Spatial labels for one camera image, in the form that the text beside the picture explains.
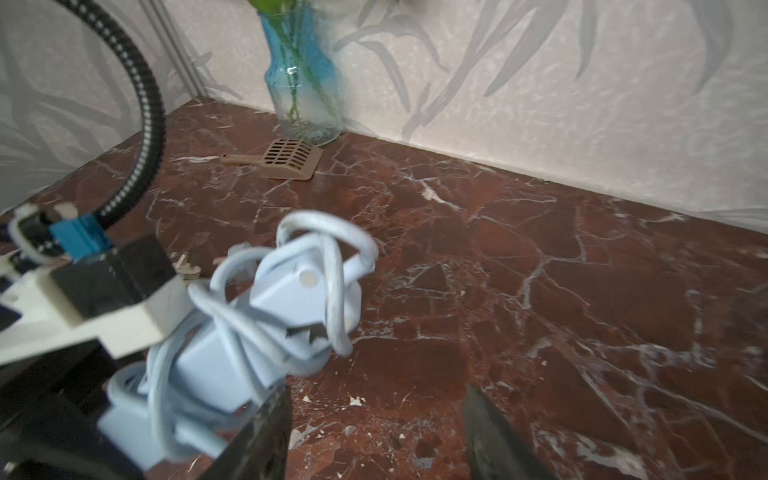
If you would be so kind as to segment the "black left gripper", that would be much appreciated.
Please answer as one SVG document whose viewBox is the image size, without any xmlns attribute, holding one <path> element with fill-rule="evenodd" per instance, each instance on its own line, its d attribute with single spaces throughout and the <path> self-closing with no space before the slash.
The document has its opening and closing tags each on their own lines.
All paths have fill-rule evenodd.
<svg viewBox="0 0 768 480">
<path fill-rule="evenodd" d="M 118 363 L 91 341 L 1 368 L 3 479 L 142 479 L 97 428 Z"/>
</svg>

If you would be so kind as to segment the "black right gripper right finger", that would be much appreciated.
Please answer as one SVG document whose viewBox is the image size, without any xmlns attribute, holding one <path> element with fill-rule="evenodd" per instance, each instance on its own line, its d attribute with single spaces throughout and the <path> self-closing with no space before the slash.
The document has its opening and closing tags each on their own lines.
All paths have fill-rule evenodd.
<svg viewBox="0 0 768 480">
<path fill-rule="evenodd" d="M 503 413 L 471 384 L 463 400 L 463 426 L 472 479 L 557 479 Z"/>
</svg>

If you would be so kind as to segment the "grey power strip with cord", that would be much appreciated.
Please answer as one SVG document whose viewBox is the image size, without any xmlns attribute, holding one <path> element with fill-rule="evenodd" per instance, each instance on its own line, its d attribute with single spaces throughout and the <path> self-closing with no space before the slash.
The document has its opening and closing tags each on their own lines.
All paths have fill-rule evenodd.
<svg viewBox="0 0 768 480">
<path fill-rule="evenodd" d="M 192 311 L 145 360 L 118 370 L 97 427 L 139 469 L 219 457 L 289 377 L 352 353 L 373 237 L 334 215 L 285 216 L 274 247 L 233 247 L 187 287 Z"/>
</svg>

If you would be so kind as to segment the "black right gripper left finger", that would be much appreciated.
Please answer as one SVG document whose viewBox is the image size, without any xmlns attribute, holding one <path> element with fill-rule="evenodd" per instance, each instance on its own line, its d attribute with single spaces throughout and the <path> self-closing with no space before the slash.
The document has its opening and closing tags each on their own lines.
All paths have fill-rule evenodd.
<svg viewBox="0 0 768 480">
<path fill-rule="evenodd" d="M 290 388 L 282 385 L 199 480 L 284 479 L 292 413 Z"/>
</svg>

